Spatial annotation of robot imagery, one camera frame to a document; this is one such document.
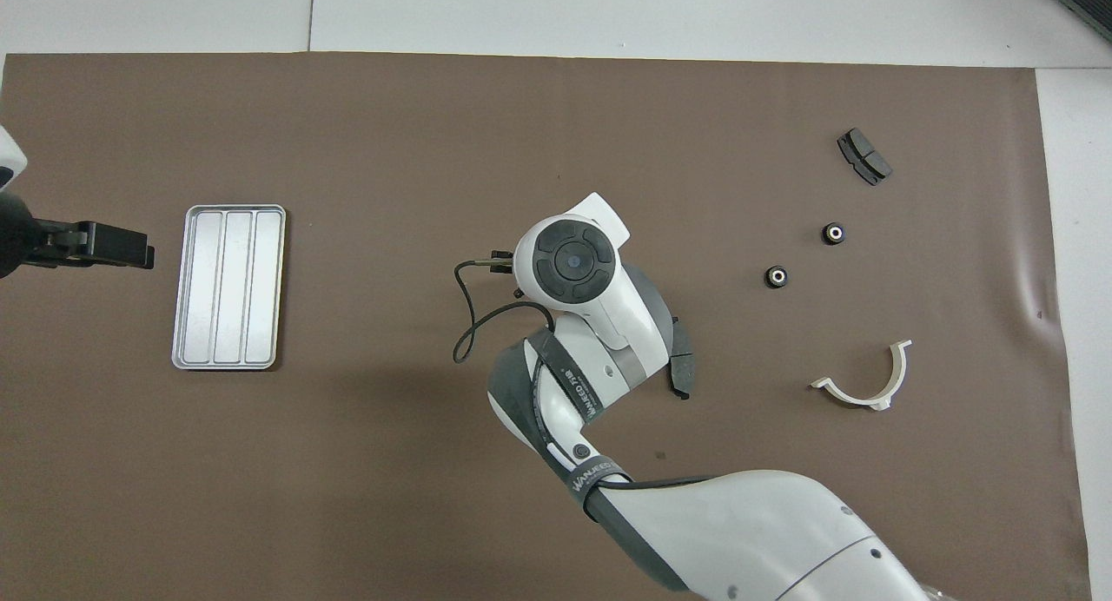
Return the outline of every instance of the rectangular aluminum tray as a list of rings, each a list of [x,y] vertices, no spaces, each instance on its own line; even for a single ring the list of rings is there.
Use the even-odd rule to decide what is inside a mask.
[[[193,206],[186,213],[175,366],[261,370],[274,364],[285,245],[281,206]]]

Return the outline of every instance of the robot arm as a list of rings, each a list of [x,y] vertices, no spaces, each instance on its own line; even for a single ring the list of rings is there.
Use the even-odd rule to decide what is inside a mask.
[[[495,414],[647,574],[706,599],[924,599],[901,562],[822,484],[782,471],[633,482],[583,427],[667,363],[673,319],[623,265],[629,233],[592,194],[517,244],[522,292],[565,314],[497,356]]]
[[[54,221],[31,216],[4,188],[27,168],[27,156],[0,127],[0,277],[19,265],[136,266],[152,268],[147,235],[97,221]]]

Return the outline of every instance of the brown mat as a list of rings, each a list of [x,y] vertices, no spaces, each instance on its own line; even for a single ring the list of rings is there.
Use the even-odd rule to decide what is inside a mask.
[[[598,190],[683,317],[593,425],[635,477],[813,476],[962,601],[1088,599],[1034,72],[405,55],[12,56],[39,217],[152,272],[0,285],[4,599],[676,599],[577,512],[464,366],[451,266]],[[862,181],[861,127],[895,169]],[[280,363],[170,364],[183,214],[289,211]],[[847,239],[824,246],[828,221]],[[764,269],[791,285],[770,290]],[[510,299],[474,270],[478,309]],[[867,394],[910,338],[892,410]]]

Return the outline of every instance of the black control button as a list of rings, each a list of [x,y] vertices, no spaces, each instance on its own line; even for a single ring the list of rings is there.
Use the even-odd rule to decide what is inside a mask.
[[[610,239],[599,230],[588,227],[583,230],[583,238],[595,248],[598,254],[598,262],[610,263],[614,260],[614,248],[610,247]]]
[[[586,243],[572,240],[556,250],[556,273],[572,282],[578,282],[595,270],[595,249]]]
[[[552,254],[556,246],[575,236],[575,224],[577,221],[564,219],[558,220],[540,230],[537,235],[537,249]]]
[[[598,269],[595,275],[590,276],[590,279],[576,284],[572,288],[572,296],[582,302],[589,299],[595,299],[595,297],[603,294],[607,286],[610,284],[610,274]]]
[[[564,293],[567,293],[566,283],[556,276],[556,272],[553,272],[553,265],[549,260],[537,260],[537,282],[540,283],[540,287],[545,289],[553,297],[563,297]]]

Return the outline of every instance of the black cable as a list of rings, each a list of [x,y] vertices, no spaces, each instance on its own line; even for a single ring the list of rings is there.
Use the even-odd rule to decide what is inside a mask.
[[[468,359],[468,356],[471,355],[471,349],[475,347],[475,335],[476,332],[478,332],[478,328],[481,327],[483,324],[485,324],[486,322],[498,316],[499,314],[512,311],[514,308],[534,308],[540,312],[540,314],[545,315],[545,321],[547,322],[548,331],[549,332],[556,331],[556,322],[553,319],[552,313],[548,312],[548,308],[545,308],[543,305],[536,302],[513,302],[490,311],[489,313],[484,315],[483,318],[476,322],[475,304],[471,302],[471,294],[467,289],[467,285],[464,284],[464,278],[460,277],[459,275],[460,269],[468,266],[478,266],[478,264],[476,260],[464,260],[460,264],[456,265],[456,269],[454,272],[456,276],[456,284],[459,284],[459,289],[464,292],[464,299],[467,300],[467,313],[471,317],[471,326],[468,327],[466,332],[464,332],[463,336],[460,336],[458,341],[456,341],[456,347],[451,349],[453,362],[455,362],[456,364],[465,363],[465,361]],[[464,351],[463,355],[459,355],[459,347],[464,345],[465,341],[467,341],[467,349]]]

